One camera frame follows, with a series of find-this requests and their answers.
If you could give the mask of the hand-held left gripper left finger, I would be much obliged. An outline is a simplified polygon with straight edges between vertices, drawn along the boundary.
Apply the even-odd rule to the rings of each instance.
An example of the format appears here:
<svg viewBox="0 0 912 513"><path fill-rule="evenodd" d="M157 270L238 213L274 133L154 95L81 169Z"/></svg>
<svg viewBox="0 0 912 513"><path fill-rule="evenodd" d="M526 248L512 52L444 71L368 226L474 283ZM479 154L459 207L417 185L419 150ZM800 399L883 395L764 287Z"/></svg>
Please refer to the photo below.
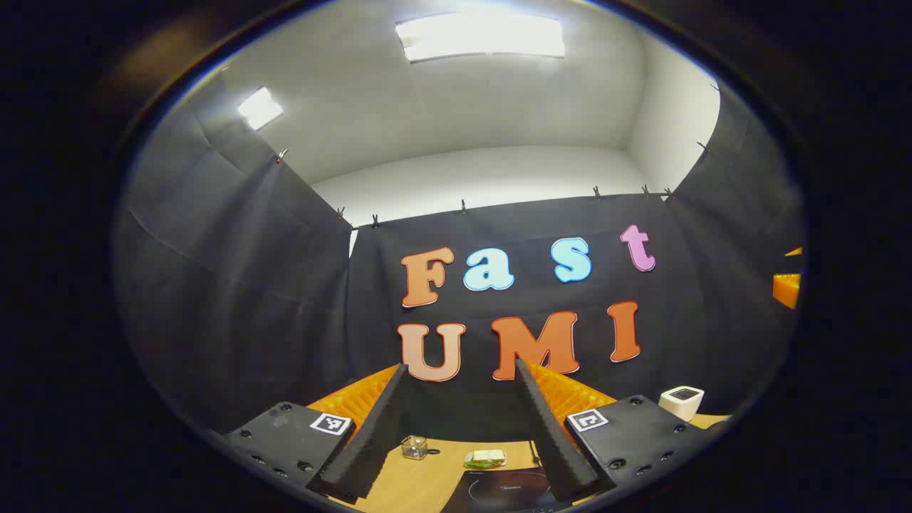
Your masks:
<svg viewBox="0 0 912 513"><path fill-rule="evenodd" d="M408 367L397 364L310 406L280 402L224 440L246 461L297 490L365 499L400 444Z"/></svg>

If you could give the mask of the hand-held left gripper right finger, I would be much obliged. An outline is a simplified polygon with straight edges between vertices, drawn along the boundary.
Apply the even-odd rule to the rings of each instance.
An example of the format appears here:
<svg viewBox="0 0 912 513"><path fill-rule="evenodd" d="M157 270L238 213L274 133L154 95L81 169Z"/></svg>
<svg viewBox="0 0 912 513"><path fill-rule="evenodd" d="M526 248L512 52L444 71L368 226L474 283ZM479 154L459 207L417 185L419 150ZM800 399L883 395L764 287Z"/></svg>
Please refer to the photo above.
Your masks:
<svg viewBox="0 0 912 513"><path fill-rule="evenodd" d="M599 400L594 389L524 360L516 361L516 393L561 501L632 496L697 457L727 423L688 423L642 394Z"/></svg>

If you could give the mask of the black induction cooktop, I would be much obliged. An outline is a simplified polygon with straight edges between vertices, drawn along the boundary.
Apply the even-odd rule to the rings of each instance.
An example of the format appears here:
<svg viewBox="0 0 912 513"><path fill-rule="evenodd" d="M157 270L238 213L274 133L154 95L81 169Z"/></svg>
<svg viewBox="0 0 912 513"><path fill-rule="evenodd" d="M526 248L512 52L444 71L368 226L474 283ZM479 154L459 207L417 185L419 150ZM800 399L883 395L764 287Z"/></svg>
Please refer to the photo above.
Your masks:
<svg viewBox="0 0 912 513"><path fill-rule="evenodd" d="M556 513L559 501L541 467L465 471L440 513Z"/></svg>

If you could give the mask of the white toaster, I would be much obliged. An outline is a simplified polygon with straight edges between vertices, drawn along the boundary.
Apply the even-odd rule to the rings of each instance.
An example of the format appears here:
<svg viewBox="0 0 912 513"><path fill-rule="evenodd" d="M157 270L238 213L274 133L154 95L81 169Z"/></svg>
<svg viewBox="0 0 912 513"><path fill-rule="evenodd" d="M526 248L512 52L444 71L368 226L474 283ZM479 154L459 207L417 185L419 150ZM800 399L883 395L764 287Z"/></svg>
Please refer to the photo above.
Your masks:
<svg viewBox="0 0 912 513"><path fill-rule="evenodd" d="M682 385L662 393L659 396L658 405L682 421L689 423L697 415L704 395L704 390Z"/></svg>

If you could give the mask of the black backdrop cloth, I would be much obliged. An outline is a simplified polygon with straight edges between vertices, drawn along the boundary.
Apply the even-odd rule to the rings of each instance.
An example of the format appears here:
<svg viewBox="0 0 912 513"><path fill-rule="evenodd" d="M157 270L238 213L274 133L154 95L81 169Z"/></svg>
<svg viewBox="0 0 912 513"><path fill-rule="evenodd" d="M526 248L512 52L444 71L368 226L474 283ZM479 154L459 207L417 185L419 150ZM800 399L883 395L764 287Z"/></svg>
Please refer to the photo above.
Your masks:
<svg viewBox="0 0 912 513"><path fill-rule="evenodd" d="M401 434L527 438L514 359L601 392L706 390L736 411L784 355L772 298L804 208L779 150L724 90L675 192L514 202L351 228L213 78L134 162L114 236L123 318L153 383L225 434L406 363Z"/></svg>

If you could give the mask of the small ceiling light panel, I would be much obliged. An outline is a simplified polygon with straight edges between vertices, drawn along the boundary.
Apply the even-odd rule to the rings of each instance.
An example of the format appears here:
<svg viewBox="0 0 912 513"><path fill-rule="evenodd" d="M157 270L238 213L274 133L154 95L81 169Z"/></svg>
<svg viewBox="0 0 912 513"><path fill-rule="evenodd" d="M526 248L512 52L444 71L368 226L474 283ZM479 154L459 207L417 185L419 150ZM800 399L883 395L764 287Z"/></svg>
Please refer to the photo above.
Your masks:
<svg viewBox="0 0 912 513"><path fill-rule="evenodd" d="M273 99L268 88L261 87L245 98L238 106L238 113L252 130L260 130L284 114L284 109Z"/></svg>

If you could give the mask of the large ceiling light panel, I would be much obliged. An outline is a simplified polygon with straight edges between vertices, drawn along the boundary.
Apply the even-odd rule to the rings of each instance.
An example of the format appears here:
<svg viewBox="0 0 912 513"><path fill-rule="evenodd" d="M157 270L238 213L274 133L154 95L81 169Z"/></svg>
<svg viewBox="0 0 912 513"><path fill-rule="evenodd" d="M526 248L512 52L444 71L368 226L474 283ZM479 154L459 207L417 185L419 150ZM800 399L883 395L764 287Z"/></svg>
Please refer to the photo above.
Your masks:
<svg viewBox="0 0 912 513"><path fill-rule="evenodd" d="M557 20L531 14L434 14L397 23L395 32L411 63L451 56L566 55L563 26Z"/></svg>

